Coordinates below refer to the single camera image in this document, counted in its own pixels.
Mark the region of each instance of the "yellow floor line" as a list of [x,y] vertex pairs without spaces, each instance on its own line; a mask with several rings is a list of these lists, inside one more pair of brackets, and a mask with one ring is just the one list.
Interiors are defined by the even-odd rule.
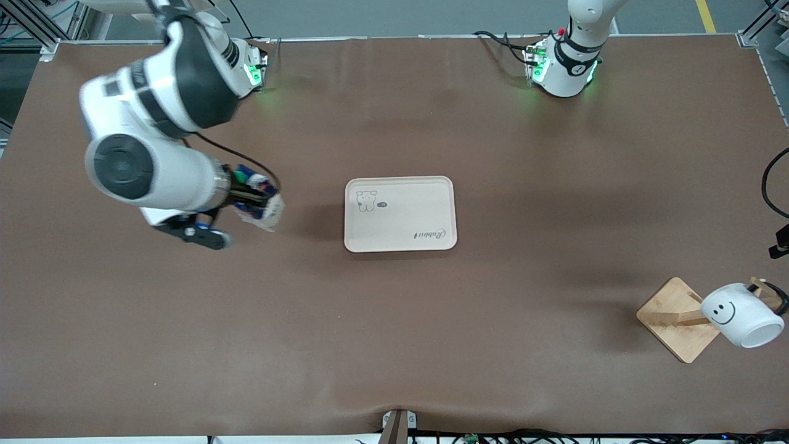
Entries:
[[707,0],[696,0],[696,7],[698,8],[698,15],[701,16],[701,22],[704,23],[704,30],[708,34],[715,34],[715,23],[712,22],[712,15],[709,13]]

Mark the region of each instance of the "cable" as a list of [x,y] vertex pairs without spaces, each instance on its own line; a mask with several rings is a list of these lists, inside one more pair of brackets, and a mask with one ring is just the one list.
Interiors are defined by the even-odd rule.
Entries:
[[780,1],[781,0],[775,0],[771,4],[770,0],[765,0],[765,4],[767,5],[768,9],[770,9],[772,11],[772,13],[774,13],[776,16],[781,14],[781,9],[778,6],[776,6],[778,4],[778,2],[780,2]]
[[267,166],[263,165],[262,163],[258,162],[257,160],[254,160],[252,157],[249,157],[246,154],[238,152],[238,151],[236,151],[234,149],[227,148],[225,145],[220,145],[219,143],[214,142],[213,140],[209,139],[208,137],[205,137],[203,134],[195,133],[195,135],[197,137],[203,139],[203,141],[206,141],[207,143],[209,143],[211,145],[214,145],[216,148],[221,149],[222,151],[227,151],[230,154],[233,154],[234,156],[238,156],[238,157],[241,157],[242,159],[244,159],[244,160],[246,160],[248,162],[252,162],[257,167],[259,167],[261,170],[265,171],[266,174],[268,174],[269,179],[271,179],[274,182],[274,187],[277,189],[278,192],[282,191],[282,183],[279,181],[279,177],[277,177],[277,175],[274,174],[274,172],[272,170],[270,170]]
[[241,19],[241,23],[244,24],[244,28],[246,28],[247,33],[249,33],[249,38],[254,39],[255,37],[252,35],[252,31],[249,29],[249,26],[246,24],[246,20],[244,20],[244,16],[241,15],[241,11],[238,10],[238,6],[236,6],[236,2],[230,0],[230,4],[233,6],[233,9],[236,10],[236,14],[238,14],[238,18]]
[[0,26],[4,27],[2,31],[0,31],[0,36],[5,34],[6,31],[8,31],[8,27],[11,26],[11,16],[6,15],[6,12],[3,10],[0,10]]
[[477,31],[477,32],[474,33],[474,35],[475,36],[487,36],[487,37],[490,37],[496,43],[498,43],[500,45],[504,45],[505,47],[510,48],[510,53],[520,63],[523,63],[524,65],[529,65],[529,66],[537,66],[536,62],[532,62],[531,60],[525,60],[520,55],[518,55],[517,52],[515,52],[515,50],[523,51],[523,50],[526,49],[526,47],[522,46],[522,45],[512,44],[512,42],[510,41],[510,37],[507,35],[506,32],[504,32],[504,40],[500,39],[499,37],[495,36],[494,34],[488,32],[488,31]]
[[761,176],[761,197],[765,200],[765,203],[767,203],[767,206],[770,207],[772,211],[780,214],[783,217],[786,217],[787,219],[789,219],[789,213],[783,211],[782,209],[778,208],[775,204],[773,204],[772,201],[770,200],[770,197],[767,195],[767,178],[768,176],[770,176],[770,170],[772,170],[772,166],[775,165],[776,162],[778,162],[778,160],[781,159],[781,157],[786,156],[788,152],[789,152],[789,148],[784,149],[782,152],[778,153],[778,156],[773,157],[772,160],[770,160],[770,163],[767,164],[767,168],[765,168],[765,173]]
[[[491,39],[493,39],[493,41],[495,41],[496,43],[498,43],[500,45],[510,46],[510,44],[507,44],[507,42],[505,40],[500,39],[499,37],[497,37],[496,35],[488,32],[488,31],[477,31],[477,32],[474,33],[474,35],[475,36],[487,36],[487,37],[490,37]],[[525,50],[526,49],[526,47],[522,47],[520,45],[511,45],[511,46],[514,49],[519,49],[519,50]]]

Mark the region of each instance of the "white mug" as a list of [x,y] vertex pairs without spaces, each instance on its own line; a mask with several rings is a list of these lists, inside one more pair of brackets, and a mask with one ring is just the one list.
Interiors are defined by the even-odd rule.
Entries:
[[701,302],[701,312],[738,347],[759,347],[783,331],[783,319],[745,284],[724,285],[710,293]]

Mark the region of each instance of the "bear drawing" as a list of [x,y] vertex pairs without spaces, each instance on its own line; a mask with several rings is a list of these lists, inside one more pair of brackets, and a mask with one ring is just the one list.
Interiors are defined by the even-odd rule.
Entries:
[[376,209],[376,194],[378,191],[357,191],[356,203],[359,205],[359,211],[364,213]]

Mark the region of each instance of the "wooden stand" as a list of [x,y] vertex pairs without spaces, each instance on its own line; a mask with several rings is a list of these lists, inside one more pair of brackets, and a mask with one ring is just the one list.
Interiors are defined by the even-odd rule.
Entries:
[[[763,279],[750,278],[753,292],[775,310],[781,298]],[[720,331],[701,314],[702,297],[682,279],[672,277],[636,313],[636,317],[680,361],[692,363]]]

